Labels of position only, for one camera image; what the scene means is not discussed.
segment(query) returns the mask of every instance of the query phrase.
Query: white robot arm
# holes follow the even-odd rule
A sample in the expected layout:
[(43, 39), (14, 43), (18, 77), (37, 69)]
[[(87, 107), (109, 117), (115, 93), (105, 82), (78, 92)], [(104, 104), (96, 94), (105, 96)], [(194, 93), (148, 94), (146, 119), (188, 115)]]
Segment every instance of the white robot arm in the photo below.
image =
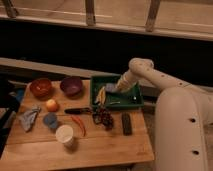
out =
[(145, 78), (162, 93), (155, 110), (156, 171), (208, 171), (203, 123), (213, 123), (213, 94), (133, 58), (117, 83), (127, 91)]

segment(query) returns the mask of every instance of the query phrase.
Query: black wall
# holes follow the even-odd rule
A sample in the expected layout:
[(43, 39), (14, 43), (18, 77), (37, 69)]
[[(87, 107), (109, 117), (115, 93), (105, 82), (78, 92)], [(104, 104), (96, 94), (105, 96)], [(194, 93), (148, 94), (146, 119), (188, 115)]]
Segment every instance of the black wall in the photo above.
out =
[(213, 86), (213, 42), (0, 21), (0, 56), (122, 74), (132, 57)]

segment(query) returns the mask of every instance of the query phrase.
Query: black remote control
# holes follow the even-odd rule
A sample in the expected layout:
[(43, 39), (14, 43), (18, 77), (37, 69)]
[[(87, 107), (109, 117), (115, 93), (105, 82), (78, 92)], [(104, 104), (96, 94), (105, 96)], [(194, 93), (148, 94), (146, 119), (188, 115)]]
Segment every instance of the black remote control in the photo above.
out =
[(131, 135), (132, 134), (132, 125), (130, 120), (130, 115), (128, 113), (122, 113), (122, 126), (123, 126), (123, 134)]

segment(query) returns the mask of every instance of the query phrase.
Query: dark red bowl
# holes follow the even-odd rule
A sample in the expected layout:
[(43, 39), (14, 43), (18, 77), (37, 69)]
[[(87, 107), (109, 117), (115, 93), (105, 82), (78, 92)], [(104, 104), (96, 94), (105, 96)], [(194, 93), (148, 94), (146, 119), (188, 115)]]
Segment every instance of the dark red bowl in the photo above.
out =
[(30, 91), (35, 97), (44, 97), (52, 91), (52, 83), (48, 78), (39, 78), (30, 84)]
[(67, 95), (73, 96), (83, 90), (83, 82), (80, 77), (72, 76), (61, 81), (60, 89)]

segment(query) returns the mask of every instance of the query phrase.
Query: white cup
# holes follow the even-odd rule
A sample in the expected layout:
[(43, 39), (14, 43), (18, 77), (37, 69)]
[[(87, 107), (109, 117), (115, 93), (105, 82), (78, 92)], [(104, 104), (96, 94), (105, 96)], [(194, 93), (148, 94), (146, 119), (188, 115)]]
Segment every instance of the white cup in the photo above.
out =
[(69, 125), (60, 126), (55, 133), (56, 139), (66, 147), (71, 147), (73, 144), (73, 128)]

